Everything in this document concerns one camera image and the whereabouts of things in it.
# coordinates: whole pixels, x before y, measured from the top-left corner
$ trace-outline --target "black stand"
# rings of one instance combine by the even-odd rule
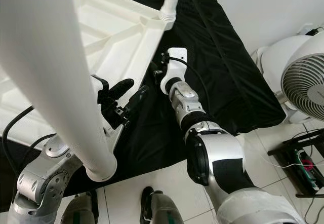
[[[279,148],[268,151],[268,156],[275,156],[281,166],[287,166],[296,162],[294,150],[302,149],[303,147],[310,145],[315,146],[318,152],[324,157],[324,129],[319,129],[312,133],[284,141]],[[323,186],[324,177],[316,166],[313,166],[313,168],[319,172],[318,185]],[[300,166],[293,165],[291,167],[284,168],[284,171],[295,186],[300,190],[300,192],[302,192],[301,194],[296,194],[297,198],[324,198],[324,195],[316,194],[317,191],[314,190],[307,181],[305,175],[301,171]]]

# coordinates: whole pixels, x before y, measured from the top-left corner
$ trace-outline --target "fan grille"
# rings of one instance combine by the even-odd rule
[[[296,60],[281,81],[284,94],[297,109],[324,121],[324,54]]]

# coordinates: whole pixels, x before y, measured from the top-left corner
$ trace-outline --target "white wall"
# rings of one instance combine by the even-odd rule
[[[296,34],[305,23],[324,23],[324,0],[217,0],[246,49]]]

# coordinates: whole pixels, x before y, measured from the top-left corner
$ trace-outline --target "wall outlet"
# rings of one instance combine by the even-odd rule
[[[307,32],[311,31],[314,29],[314,24],[313,23],[306,23],[297,32],[297,35],[305,35]]]

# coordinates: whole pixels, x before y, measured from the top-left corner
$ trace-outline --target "floor tile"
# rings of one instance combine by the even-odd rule
[[[177,205],[183,220],[210,210],[204,188],[188,176],[186,161],[105,187],[111,224],[136,223],[140,216],[140,196],[146,186],[161,190]]]
[[[267,187],[264,187],[263,190],[268,192],[269,194],[276,195],[276,196],[283,196],[285,197],[291,205],[295,208],[293,201],[291,200],[287,190],[285,189],[284,184],[282,181],[275,182]]]
[[[304,217],[305,212],[310,204],[311,199],[301,199],[297,198],[295,194],[297,193],[294,185],[291,183],[291,181],[288,178],[285,178],[282,180],[283,185],[285,186],[290,199],[292,200],[297,212]]]
[[[6,224],[7,216],[8,216],[8,212],[1,212],[0,213],[0,223]]]
[[[314,120],[310,121],[309,123],[313,126],[313,129],[323,129],[324,128],[323,121],[314,119]]]
[[[277,148],[283,141],[304,132],[302,124],[280,124],[270,128],[259,128],[256,133],[267,151]]]
[[[324,206],[324,201],[323,198],[315,198],[314,199],[314,203],[312,204],[312,206],[310,207],[307,216],[306,216],[306,220],[308,223],[314,223],[316,221],[316,217],[318,215],[318,212],[320,211],[320,209]],[[319,219],[318,219],[318,224],[320,223],[324,223],[324,210],[322,210],[320,212],[319,215]]]
[[[205,193],[205,195],[206,195],[206,197],[207,197],[207,200],[208,200],[208,203],[209,203],[210,208],[211,208],[211,209],[214,209],[214,206],[213,206],[212,200],[211,200],[211,198],[209,197],[209,195],[207,194],[207,191],[205,190],[205,188],[204,188],[204,193]]]
[[[277,159],[274,156],[269,156],[270,162],[273,164],[278,176],[280,179],[284,179],[287,177],[287,174],[285,173],[283,168],[280,168],[280,163],[277,161]]]
[[[219,222],[217,221],[217,216],[216,216],[216,212],[215,212],[215,209],[212,209],[212,214],[213,214],[213,217],[214,217],[214,221],[216,224],[219,224]]]
[[[217,224],[212,211],[198,215],[184,222],[185,224]]]
[[[98,196],[98,210],[99,210],[98,224],[109,224],[110,222],[108,216],[105,189],[104,188],[97,189],[97,196]]]
[[[279,180],[275,168],[255,131],[245,134],[244,154],[246,158],[246,170],[257,187],[264,187]]]

